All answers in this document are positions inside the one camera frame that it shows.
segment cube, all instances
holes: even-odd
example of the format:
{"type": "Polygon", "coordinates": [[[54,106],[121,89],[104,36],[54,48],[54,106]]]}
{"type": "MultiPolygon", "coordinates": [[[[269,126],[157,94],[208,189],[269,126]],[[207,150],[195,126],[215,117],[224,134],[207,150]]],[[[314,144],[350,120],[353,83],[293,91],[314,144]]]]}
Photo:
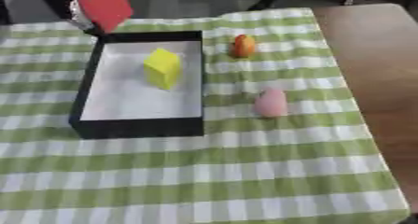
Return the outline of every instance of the cube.
{"type": "Polygon", "coordinates": [[[179,57],[166,49],[154,50],[144,61],[147,82],[164,90],[178,80],[180,68],[179,57]]]}

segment tablecloth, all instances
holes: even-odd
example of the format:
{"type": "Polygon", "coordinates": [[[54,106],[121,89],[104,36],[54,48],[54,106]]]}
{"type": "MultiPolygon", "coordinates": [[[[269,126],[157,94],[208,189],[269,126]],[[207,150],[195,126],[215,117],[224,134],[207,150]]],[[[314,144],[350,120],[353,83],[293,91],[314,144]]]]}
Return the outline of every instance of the tablecloth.
{"type": "Polygon", "coordinates": [[[66,22],[4,27],[0,223],[396,223],[408,214],[307,8],[128,20],[203,30],[202,137],[81,140],[68,124],[95,38],[66,22]],[[228,47],[253,35],[257,52],[228,47]],[[289,114],[252,104],[286,91],[289,114]]]}

